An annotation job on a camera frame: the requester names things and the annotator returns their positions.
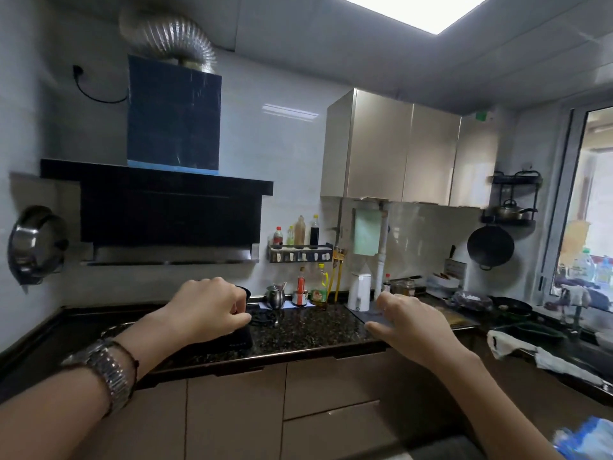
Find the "grey wall spice rack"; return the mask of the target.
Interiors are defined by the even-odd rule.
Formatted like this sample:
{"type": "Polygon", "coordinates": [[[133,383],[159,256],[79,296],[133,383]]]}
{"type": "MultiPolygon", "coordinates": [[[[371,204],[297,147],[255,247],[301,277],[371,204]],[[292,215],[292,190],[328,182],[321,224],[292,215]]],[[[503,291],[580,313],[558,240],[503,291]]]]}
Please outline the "grey wall spice rack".
{"type": "Polygon", "coordinates": [[[331,262],[333,245],[269,245],[267,260],[270,263],[318,263],[331,262]]]}

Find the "grey counter mat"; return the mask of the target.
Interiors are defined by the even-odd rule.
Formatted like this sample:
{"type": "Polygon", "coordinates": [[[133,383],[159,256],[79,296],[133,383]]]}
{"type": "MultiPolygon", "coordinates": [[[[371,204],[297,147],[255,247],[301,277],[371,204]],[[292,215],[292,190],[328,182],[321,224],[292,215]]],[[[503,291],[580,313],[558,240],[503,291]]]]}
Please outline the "grey counter mat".
{"type": "MultiPolygon", "coordinates": [[[[349,305],[345,305],[344,307],[348,309],[357,319],[359,319],[363,323],[375,322],[375,323],[380,323],[382,325],[386,325],[389,327],[394,327],[392,322],[390,322],[382,314],[382,312],[377,309],[368,310],[368,311],[359,311],[359,310],[351,309],[349,305]]],[[[464,321],[464,318],[454,311],[445,309],[444,307],[434,307],[434,308],[440,311],[444,315],[444,317],[446,318],[450,326],[461,324],[464,321]]]]}

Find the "ceiling light panel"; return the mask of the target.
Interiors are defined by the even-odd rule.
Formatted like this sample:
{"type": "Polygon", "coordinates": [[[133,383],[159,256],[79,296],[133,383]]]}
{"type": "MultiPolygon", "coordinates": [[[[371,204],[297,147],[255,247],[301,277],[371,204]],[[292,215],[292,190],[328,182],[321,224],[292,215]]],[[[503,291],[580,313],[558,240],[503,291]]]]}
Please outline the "ceiling light panel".
{"type": "Polygon", "coordinates": [[[488,0],[344,0],[422,30],[439,35],[488,0]]]}

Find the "white electric kettle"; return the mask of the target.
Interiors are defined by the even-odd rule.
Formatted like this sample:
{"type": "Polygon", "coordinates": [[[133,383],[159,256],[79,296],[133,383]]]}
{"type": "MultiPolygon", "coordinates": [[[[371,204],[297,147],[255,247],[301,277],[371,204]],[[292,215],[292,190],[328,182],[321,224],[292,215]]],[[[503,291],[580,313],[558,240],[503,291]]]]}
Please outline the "white electric kettle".
{"type": "Polygon", "coordinates": [[[371,273],[353,273],[347,308],[351,311],[368,312],[371,302],[371,273]]]}

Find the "blue plastic bag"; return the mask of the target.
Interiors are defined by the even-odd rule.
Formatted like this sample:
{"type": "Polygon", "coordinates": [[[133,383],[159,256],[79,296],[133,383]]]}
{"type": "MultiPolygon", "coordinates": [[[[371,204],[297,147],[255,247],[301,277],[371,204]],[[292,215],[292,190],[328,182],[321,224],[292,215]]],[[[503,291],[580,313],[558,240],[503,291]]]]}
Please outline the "blue plastic bag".
{"type": "Polygon", "coordinates": [[[556,431],[552,443],[566,460],[613,460],[613,421],[590,417],[574,432],[556,431]]]}

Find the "sink faucet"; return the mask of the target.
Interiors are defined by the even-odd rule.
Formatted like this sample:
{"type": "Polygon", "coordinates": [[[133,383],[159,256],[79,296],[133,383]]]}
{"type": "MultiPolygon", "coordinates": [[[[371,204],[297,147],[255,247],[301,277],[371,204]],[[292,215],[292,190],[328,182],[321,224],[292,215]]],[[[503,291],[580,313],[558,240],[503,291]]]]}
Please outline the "sink faucet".
{"type": "Polygon", "coordinates": [[[571,309],[569,316],[571,321],[567,323],[570,339],[579,341],[582,333],[580,324],[581,314],[584,309],[588,309],[592,303],[589,290],[581,285],[561,285],[563,308],[571,309]]]}

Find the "plastic wrapped plate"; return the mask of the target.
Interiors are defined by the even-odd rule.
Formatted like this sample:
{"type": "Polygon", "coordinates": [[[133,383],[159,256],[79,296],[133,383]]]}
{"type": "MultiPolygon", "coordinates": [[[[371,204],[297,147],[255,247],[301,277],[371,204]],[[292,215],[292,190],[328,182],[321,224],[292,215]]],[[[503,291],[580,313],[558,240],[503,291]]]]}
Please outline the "plastic wrapped plate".
{"type": "Polygon", "coordinates": [[[450,303],[456,307],[473,311],[491,311],[494,308],[492,299],[487,295],[458,290],[450,298],[450,303]]]}

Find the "hanging stainless steel pot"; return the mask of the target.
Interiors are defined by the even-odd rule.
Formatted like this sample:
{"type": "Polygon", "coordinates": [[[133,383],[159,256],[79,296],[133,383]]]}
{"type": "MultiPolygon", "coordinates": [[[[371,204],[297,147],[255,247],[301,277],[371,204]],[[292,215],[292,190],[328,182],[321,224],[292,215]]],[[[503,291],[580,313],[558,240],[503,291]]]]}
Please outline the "hanging stainless steel pot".
{"type": "Polygon", "coordinates": [[[64,219],[48,207],[33,205],[21,212],[7,243],[7,263],[21,287],[40,285],[63,270],[69,247],[64,219]]]}

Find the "black frying pan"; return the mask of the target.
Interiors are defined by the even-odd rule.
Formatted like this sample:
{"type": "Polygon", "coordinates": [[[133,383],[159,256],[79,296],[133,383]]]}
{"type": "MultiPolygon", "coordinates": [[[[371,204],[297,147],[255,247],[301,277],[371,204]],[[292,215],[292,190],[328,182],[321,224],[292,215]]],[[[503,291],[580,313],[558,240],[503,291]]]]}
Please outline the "black frying pan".
{"type": "Polygon", "coordinates": [[[526,302],[512,299],[509,297],[490,295],[494,308],[508,319],[529,318],[532,314],[532,306],[526,302]]]}

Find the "clear plastic bottle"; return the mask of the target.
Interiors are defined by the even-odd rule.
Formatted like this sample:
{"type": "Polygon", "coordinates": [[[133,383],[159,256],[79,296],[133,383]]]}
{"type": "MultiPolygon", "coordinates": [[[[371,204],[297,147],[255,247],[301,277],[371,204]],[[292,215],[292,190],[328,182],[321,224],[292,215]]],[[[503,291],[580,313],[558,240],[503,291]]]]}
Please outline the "clear plastic bottle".
{"type": "Polygon", "coordinates": [[[596,275],[596,264],[591,256],[590,248],[583,247],[578,257],[572,262],[570,277],[593,283],[596,275]]]}

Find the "white drain pipe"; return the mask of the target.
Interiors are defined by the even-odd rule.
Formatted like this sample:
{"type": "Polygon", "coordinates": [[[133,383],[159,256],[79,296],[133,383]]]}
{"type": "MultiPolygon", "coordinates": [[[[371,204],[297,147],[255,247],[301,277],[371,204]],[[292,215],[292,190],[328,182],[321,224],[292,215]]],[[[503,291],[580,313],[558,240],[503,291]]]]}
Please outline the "white drain pipe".
{"type": "Polygon", "coordinates": [[[386,263],[386,247],[387,247],[387,236],[389,233],[389,208],[390,202],[388,200],[380,200],[379,201],[379,211],[381,212],[381,232],[379,239],[379,250],[378,250],[378,264],[375,275],[375,286],[374,286],[374,300],[377,300],[381,291],[382,284],[384,282],[384,269],[386,263]]]}

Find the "beige wall cabinet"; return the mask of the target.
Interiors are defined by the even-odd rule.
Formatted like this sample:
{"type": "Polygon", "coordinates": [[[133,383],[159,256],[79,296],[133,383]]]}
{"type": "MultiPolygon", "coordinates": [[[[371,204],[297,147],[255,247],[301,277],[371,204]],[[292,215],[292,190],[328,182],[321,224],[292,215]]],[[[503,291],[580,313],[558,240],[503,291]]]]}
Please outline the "beige wall cabinet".
{"type": "Polygon", "coordinates": [[[327,108],[320,195],[485,208],[500,146],[495,115],[455,115],[352,89],[327,108]]]}

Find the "person's right forearm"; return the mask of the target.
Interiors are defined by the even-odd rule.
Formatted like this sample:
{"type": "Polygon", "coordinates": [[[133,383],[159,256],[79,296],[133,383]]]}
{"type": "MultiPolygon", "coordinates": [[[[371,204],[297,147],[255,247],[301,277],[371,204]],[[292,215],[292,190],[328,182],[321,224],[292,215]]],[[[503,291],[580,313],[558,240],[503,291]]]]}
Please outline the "person's right forearm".
{"type": "Polygon", "coordinates": [[[460,345],[455,352],[437,355],[432,372],[468,418],[488,460],[564,460],[478,355],[460,345]]]}

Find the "white dish cloth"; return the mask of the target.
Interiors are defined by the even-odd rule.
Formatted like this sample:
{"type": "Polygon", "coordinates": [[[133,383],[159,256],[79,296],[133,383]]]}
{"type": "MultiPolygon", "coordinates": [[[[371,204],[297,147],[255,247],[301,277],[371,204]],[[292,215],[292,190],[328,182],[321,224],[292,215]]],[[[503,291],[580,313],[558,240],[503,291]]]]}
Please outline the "white dish cloth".
{"type": "Polygon", "coordinates": [[[542,347],[512,337],[508,333],[491,330],[487,332],[486,340],[490,351],[497,360],[502,360],[513,353],[523,352],[532,356],[539,369],[569,375],[596,387],[613,386],[613,383],[607,382],[596,374],[581,369],[576,364],[557,357],[542,347]]]}

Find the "person's left hand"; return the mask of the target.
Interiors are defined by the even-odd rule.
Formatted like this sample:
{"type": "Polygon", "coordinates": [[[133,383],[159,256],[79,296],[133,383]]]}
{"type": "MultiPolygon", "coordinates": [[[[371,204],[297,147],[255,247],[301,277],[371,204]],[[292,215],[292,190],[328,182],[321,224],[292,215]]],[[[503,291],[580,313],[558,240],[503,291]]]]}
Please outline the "person's left hand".
{"type": "Polygon", "coordinates": [[[244,292],[220,277],[187,281],[160,309],[173,340],[183,347],[228,335],[216,334],[216,322],[223,313],[243,312],[244,292]]]}

